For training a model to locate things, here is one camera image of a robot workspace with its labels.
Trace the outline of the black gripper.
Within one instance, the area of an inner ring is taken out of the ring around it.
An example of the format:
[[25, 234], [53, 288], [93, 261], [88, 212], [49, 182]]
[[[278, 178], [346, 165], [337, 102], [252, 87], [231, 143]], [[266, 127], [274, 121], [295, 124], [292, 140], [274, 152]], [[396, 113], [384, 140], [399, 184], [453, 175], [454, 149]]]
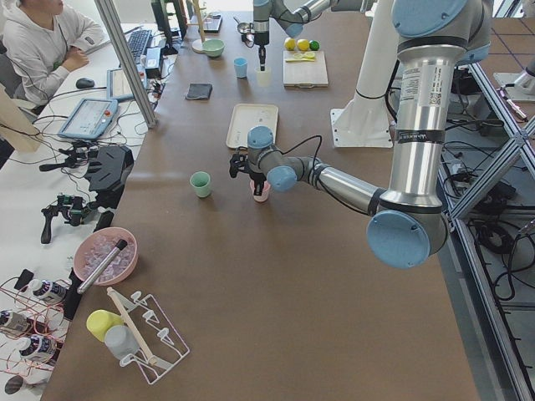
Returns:
[[259, 46], [259, 49], [258, 49], [259, 68], [261, 71], [264, 71], [266, 68], [265, 45], [268, 45], [268, 32], [257, 33], [254, 31], [246, 31], [242, 33], [242, 42], [248, 48], [252, 48], [253, 46]]
[[266, 181], [266, 176], [256, 167], [252, 165], [247, 166], [247, 172], [252, 182], [252, 194], [254, 196], [261, 196], [263, 193], [264, 182]]

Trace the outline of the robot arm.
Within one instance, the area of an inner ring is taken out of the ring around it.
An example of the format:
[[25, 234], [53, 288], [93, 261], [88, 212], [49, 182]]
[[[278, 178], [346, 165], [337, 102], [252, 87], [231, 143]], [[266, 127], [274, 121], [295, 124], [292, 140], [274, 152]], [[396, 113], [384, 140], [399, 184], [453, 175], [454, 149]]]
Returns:
[[258, 46], [259, 71], [266, 70], [266, 46], [269, 45], [270, 19], [278, 23], [292, 38], [297, 37], [303, 26], [318, 19], [328, 8], [334, 12], [360, 12], [372, 9], [375, 1], [307, 1], [295, 11], [290, 11], [284, 1], [253, 1], [253, 43]]
[[390, 183], [379, 188], [316, 156], [289, 157], [265, 126], [252, 128], [247, 153], [230, 174], [246, 173], [255, 191], [290, 190], [303, 181], [370, 218], [369, 247], [383, 263], [411, 268], [444, 245], [446, 219], [436, 194], [455, 68], [483, 60], [490, 48], [489, 1], [381, 1], [374, 30], [392, 32], [382, 48], [403, 67]]

